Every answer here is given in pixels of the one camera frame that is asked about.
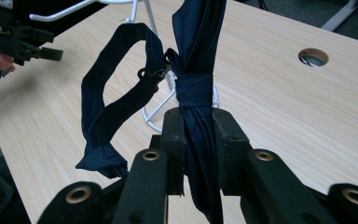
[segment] gray carpet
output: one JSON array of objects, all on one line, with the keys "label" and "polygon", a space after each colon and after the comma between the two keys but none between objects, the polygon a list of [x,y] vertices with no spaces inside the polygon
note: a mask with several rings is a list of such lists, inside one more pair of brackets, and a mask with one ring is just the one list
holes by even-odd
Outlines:
[{"label": "gray carpet", "polygon": [[[312,26],[322,27],[344,7],[348,1],[349,0],[265,0],[265,4],[271,13],[301,21]],[[259,7],[257,0],[244,0],[243,3],[249,6]],[[337,28],[336,33],[358,40],[358,9]]]}]

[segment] wooden table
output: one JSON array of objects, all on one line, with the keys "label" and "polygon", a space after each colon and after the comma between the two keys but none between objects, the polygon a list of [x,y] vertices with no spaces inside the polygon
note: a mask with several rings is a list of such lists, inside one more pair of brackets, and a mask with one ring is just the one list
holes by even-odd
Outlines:
[{"label": "wooden table", "polygon": [[[178,1],[151,2],[164,48],[175,48],[171,16]],[[0,146],[30,219],[65,186],[86,180],[113,183],[75,169],[85,140],[80,128],[80,82],[131,5],[109,6],[59,35],[48,47],[61,62],[32,60],[0,80]],[[148,21],[139,6],[137,21]],[[303,49],[320,49],[322,67],[300,62]],[[104,92],[112,102],[130,89],[144,67],[144,44],[131,49]],[[326,193],[335,183],[358,185],[358,41],[228,1],[214,70],[220,107],[231,112],[253,147],[280,155],[304,184]],[[147,107],[168,94],[163,87]],[[164,109],[177,106],[171,100]],[[156,117],[161,122],[162,114]],[[112,144],[129,161],[154,132],[141,113]],[[185,197],[170,197],[170,223],[206,223]],[[224,197],[226,223],[242,223],[238,197]]]}]

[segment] gold metal ring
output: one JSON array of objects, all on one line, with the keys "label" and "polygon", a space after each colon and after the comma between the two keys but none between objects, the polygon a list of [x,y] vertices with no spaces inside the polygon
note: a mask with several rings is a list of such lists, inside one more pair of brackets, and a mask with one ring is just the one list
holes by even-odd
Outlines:
[{"label": "gold metal ring", "polygon": [[265,151],[258,151],[255,153],[255,156],[261,161],[272,161],[274,157]]},{"label": "gold metal ring", "polygon": [[157,151],[148,151],[144,153],[142,157],[146,161],[155,161],[156,159],[159,158],[159,153]]},{"label": "gold metal ring", "polygon": [[357,189],[343,189],[342,194],[351,203],[358,204],[358,190]]},{"label": "gold metal ring", "polygon": [[91,195],[91,189],[89,186],[80,186],[72,189],[66,194],[65,200],[68,203],[81,203],[88,199]]}]

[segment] navy blue fabric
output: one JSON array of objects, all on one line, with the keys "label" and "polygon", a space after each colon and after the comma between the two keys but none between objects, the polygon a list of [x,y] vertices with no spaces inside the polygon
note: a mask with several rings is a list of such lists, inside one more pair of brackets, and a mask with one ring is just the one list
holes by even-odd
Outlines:
[{"label": "navy blue fabric", "polygon": [[83,78],[81,123],[87,144],[85,155],[76,166],[78,169],[98,171],[109,178],[128,174],[127,161],[110,141],[124,121],[150,101],[161,78],[144,75],[124,96],[107,106],[103,90],[128,50],[140,40],[146,41],[145,68],[153,72],[164,69],[164,53],[158,37],[143,23],[122,24]]},{"label": "navy blue fabric", "polygon": [[226,0],[185,0],[172,16],[179,53],[166,56],[176,81],[185,125],[186,174],[196,207],[223,223],[213,126],[213,68]]}]

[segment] black mechanical device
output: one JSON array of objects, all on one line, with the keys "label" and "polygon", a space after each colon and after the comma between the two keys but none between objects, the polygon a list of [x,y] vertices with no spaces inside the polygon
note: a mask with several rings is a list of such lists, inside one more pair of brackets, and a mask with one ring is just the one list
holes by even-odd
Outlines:
[{"label": "black mechanical device", "polygon": [[[335,184],[327,195],[303,185],[272,151],[253,149],[236,120],[215,108],[219,183],[241,196],[246,223],[358,223],[358,186]],[[182,116],[166,112],[161,135],[140,151],[130,175],[105,189],[77,182],[60,191],[38,223],[167,223],[168,196],[183,193],[186,174]]]},{"label": "black mechanical device", "polygon": [[13,20],[13,5],[12,0],[0,0],[0,53],[13,57],[14,63],[19,65],[24,65],[24,62],[32,58],[60,61],[62,50],[39,48],[30,43],[42,45],[53,42],[55,35]]}]

